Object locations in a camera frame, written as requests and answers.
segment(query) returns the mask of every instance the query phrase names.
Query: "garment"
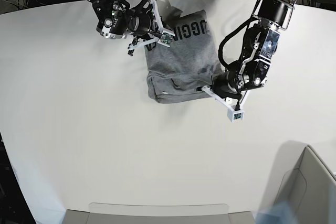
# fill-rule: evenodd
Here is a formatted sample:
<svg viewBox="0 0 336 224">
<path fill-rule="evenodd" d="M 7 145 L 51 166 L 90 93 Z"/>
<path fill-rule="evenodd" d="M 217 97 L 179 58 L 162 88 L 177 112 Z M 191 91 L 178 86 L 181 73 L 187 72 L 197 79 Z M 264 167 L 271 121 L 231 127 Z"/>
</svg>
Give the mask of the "garment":
<svg viewBox="0 0 336 224">
<path fill-rule="evenodd" d="M 209 97 L 197 91 L 221 73 L 215 44 L 204 10 L 166 21 L 175 32 L 171 47 L 145 47 L 148 95 L 158 103 L 177 103 Z"/>
</svg>

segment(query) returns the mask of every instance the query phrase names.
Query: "shirt logo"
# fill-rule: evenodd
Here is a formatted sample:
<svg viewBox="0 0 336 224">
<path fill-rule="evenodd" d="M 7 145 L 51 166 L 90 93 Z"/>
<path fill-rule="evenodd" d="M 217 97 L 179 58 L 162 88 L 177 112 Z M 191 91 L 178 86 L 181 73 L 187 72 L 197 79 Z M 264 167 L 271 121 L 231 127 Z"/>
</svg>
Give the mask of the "shirt logo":
<svg viewBox="0 0 336 224">
<path fill-rule="evenodd" d="M 201 20 L 200 22 L 192 22 L 190 25 L 180 25 L 173 27 L 175 33 L 174 41 L 188 39 L 192 36 L 199 36 L 201 34 L 206 34 L 206 21 Z M 146 45 L 148 51 L 152 51 L 156 47 L 156 42 Z"/>
</svg>

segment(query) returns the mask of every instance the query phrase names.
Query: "metal bracket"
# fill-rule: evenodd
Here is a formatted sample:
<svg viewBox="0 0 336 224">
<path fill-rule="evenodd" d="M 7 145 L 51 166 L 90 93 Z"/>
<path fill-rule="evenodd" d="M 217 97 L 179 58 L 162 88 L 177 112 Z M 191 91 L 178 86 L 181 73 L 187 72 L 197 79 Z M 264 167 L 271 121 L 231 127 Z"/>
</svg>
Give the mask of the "metal bracket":
<svg viewBox="0 0 336 224">
<path fill-rule="evenodd" d="M 172 41 L 173 37 L 175 36 L 174 32 L 172 32 L 172 31 L 163 27 L 161 17 L 160 17 L 160 14 L 159 14 L 159 10 L 158 10 L 158 4 L 156 3 L 156 0 L 149 0 L 149 3 L 152 4 L 152 6 L 153 6 L 152 12 L 154 14 L 155 21 L 156 21 L 157 26 L 158 26 L 158 32 L 162 34 L 162 37 L 157 38 L 157 37 L 153 36 L 152 39 L 143 41 L 143 42 L 138 43 L 136 45 L 130 44 L 129 45 L 129 50 L 134 50 L 135 48 L 143 47 L 145 45 L 148 45 L 148 44 L 151 44 L 151 43 L 154 43 L 154 42 L 157 42 L 158 44 L 166 46 L 166 47 L 170 47 L 170 42 Z"/>
<path fill-rule="evenodd" d="M 254 55 L 256 54 L 258 48 L 259 48 L 259 43 L 255 43 L 251 56 L 243 61 L 243 64 L 241 65 L 239 74 L 243 74 L 244 73 L 244 70 L 245 70 L 245 67 L 246 67 L 246 63 L 249 63 L 250 61 L 253 60 Z"/>
<path fill-rule="evenodd" d="M 235 106 L 231 106 L 228 101 L 222 99 L 220 96 L 216 95 L 214 92 L 212 92 L 210 86 L 204 86 L 202 87 L 202 91 L 204 91 L 205 93 L 207 93 L 208 95 L 210 95 L 212 98 L 215 98 L 216 101 L 220 102 L 222 105 L 224 105 L 225 107 L 227 107 L 228 111 L 227 111 L 227 116 L 229 117 L 231 122 L 234 122 L 237 119 L 244 119 L 244 109 L 243 109 L 243 105 L 246 102 L 246 99 L 250 93 L 250 91 L 246 91 L 243 98 L 240 101 L 240 110 L 235 110 Z"/>
</svg>

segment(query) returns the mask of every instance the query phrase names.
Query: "white tabletop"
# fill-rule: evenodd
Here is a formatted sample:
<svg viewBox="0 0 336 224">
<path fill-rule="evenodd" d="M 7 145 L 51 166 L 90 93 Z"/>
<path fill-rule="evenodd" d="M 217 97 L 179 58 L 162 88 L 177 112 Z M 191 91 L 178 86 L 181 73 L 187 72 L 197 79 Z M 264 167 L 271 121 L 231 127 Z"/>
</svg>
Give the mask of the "white tabletop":
<svg viewBox="0 0 336 224">
<path fill-rule="evenodd" d="M 205 9 L 218 46 L 254 3 L 158 4 L 164 17 Z M 266 87 L 233 124 L 213 99 L 149 99 L 144 49 L 129 57 L 131 37 L 104 39 L 96 25 L 88 2 L 0 16 L 0 130 L 41 223 L 92 202 L 265 209 L 304 147 L 336 137 L 334 12 L 297 6 Z M 237 59 L 241 43 L 231 40 L 225 56 Z"/>
</svg>

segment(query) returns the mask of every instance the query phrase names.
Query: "folded gray shirt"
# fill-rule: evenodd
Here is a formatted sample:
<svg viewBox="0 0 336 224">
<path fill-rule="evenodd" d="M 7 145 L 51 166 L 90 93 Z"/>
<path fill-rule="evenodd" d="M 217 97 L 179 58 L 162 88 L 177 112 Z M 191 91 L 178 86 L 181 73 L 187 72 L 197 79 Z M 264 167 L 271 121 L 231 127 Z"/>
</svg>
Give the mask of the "folded gray shirt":
<svg viewBox="0 0 336 224">
<path fill-rule="evenodd" d="M 209 97 L 197 91 L 221 73 L 215 44 L 204 10 L 166 21 L 174 30 L 171 47 L 145 47 L 148 95 L 158 103 L 177 103 Z"/>
</svg>

